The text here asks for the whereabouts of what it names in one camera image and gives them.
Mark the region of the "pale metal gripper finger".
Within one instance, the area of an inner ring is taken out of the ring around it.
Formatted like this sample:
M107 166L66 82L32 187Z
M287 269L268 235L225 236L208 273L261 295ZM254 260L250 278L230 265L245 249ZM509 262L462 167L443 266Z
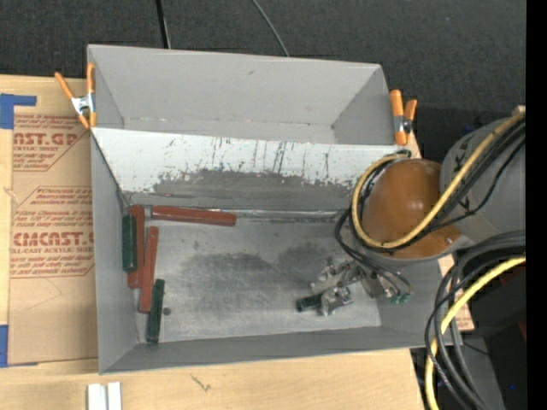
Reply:
M328 316L338 308L349 306L352 303L353 298L348 287L333 287L321 294L319 311L322 315Z
M335 264L331 257L326 259L325 266L311 282L311 290L330 290L338 284L345 285L352 271L352 261Z

